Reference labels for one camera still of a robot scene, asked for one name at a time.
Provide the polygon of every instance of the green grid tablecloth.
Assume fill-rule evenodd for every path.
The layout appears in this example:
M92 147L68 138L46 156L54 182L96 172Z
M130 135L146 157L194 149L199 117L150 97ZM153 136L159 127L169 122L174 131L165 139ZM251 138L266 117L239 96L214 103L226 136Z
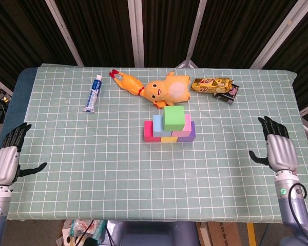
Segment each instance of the green grid tablecloth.
M172 70L117 69L144 85ZM308 191L308 142L292 89L295 73L176 69L191 81L230 77L240 90L232 105L191 91L190 101L180 105L195 122L194 143L150 144L143 141L143 123L163 111L120 89L110 70L38 69L20 164L49 165L14 185L9 218L281 221L273 171L248 156L248 150L266 155L257 120L265 115L289 130ZM95 113L84 113L97 74L103 85Z

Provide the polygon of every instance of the pink block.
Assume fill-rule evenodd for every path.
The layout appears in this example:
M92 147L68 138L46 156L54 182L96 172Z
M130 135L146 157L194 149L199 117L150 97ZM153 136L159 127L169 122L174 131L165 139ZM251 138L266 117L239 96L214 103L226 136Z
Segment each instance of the pink block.
M185 126L182 132L172 132L171 137L188 137L191 133L190 114L185 114Z
M144 141L145 142L161 142L160 137L153 137L153 121L144 122Z

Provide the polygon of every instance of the stacked blocks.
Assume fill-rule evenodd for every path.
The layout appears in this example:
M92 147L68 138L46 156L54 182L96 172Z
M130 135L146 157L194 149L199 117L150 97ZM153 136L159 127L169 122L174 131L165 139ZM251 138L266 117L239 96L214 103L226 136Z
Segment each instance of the stacked blocks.
M193 142L195 124L183 106L166 106L163 115L154 115L153 121L144 122L146 142Z

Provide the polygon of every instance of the rubber chicken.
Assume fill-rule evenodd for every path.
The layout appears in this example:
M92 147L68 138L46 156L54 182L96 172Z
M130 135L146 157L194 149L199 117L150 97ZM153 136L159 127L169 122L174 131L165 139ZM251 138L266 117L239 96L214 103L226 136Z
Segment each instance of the rubber chicken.
M164 100L169 106L173 106L174 103L189 100L189 84L190 77L188 75L175 75L175 72L171 71L165 80L155 80L148 83L145 93L147 98Z
M123 80L117 79L115 77L116 74L121 75L123 77ZM154 106L157 106L159 109L162 109L164 108L164 106L167 105L166 102L163 100L156 100L152 98L151 96L147 96L147 94L145 93L145 87L143 86L143 84L138 79L133 77L132 75L122 73L122 72L119 72L113 69L112 71L109 72L109 76L111 76L114 79L114 81L118 84L118 86L120 86L122 89L127 90L132 95L142 96L142 97L147 98L154 104Z

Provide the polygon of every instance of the blue block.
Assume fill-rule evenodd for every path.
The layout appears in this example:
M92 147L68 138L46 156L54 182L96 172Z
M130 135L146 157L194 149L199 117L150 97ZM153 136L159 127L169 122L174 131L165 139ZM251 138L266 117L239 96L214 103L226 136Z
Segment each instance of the blue block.
M163 130L163 115L153 115L153 137L171 137L171 134Z

